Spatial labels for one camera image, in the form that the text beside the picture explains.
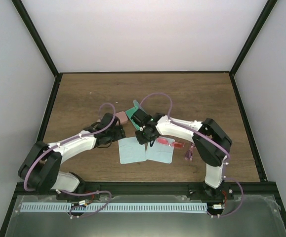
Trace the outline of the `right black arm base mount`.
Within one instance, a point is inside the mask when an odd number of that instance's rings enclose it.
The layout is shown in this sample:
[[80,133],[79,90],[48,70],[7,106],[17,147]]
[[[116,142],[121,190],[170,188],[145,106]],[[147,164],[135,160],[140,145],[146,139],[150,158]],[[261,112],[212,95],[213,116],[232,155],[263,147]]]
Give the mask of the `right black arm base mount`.
[[222,183],[217,189],[205,184],[204,182],[192,183],[188,185],[188,195],[192,200],[208,201],[222,201],[226,195],[226,199],[234,199],[233,194],[229,193],[230,185]]

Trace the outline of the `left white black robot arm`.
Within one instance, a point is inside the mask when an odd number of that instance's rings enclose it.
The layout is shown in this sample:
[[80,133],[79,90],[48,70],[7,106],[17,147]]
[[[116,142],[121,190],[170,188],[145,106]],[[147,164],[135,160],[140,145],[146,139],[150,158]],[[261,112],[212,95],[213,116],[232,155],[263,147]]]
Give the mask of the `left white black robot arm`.
[[69,193],[74,199],[85,195],[82,179],[72,172],[60,171],[62,163],[95,148],[107,148],[125,138],[124,112],[106,113],[99,121],[84,128],[77,135],[54,143],[36,142],[18,170],[24,189],[44,194],[50,190]]

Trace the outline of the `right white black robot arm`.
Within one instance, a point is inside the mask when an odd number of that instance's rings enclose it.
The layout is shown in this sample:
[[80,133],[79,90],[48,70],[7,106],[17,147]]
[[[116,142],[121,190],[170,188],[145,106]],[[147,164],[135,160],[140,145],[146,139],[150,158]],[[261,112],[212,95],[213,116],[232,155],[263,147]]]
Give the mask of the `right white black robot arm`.
[[172,136],[194,144],[206,165],[203,182],[205,195],[215,199],[222,194],[224,166],[229,159],[233,142],[216,121],[211,118],[202,122],[185,121],[159,113],[151,116],[141,109],[137,110],[131,119],[139,126],[135,136],[141,145],[153,145],[161,136]]

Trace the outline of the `pink glasses case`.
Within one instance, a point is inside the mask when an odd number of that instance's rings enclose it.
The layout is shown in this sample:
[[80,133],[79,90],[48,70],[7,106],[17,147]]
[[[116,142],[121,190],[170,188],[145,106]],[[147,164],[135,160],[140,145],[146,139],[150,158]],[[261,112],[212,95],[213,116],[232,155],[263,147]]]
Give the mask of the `pink glasses case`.
[[128,122],[128,117],[124,111],[116,113],[117,125],[123,125]]

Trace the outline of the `green glasses case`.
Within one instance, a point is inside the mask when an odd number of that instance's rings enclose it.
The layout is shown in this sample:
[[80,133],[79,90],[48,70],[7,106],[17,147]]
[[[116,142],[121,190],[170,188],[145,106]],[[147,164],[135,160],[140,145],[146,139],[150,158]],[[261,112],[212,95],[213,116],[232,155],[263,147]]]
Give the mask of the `green glasses case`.
[[142,131],[143,119],[146,116],[145,110],[140,106],[137,100],[133,100],[133,107],[126,110],[126,115],[136,130]]

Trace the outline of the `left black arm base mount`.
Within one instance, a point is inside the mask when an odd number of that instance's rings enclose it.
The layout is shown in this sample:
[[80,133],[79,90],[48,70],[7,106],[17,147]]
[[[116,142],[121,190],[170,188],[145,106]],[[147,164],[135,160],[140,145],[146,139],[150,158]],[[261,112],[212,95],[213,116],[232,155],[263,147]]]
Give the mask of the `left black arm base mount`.
[[[101,186],[97,183],[86,182],[82,185],[79,185],[74,191],[75,194],[89,194],[95,191],[100,191]],[[57,200],[66,200],[66,201],[81,201],[84,199],[87,200],[99,200],[100,194],[93,194],[88,196],[74,196],[66,193],[60,193],[56,195]]]

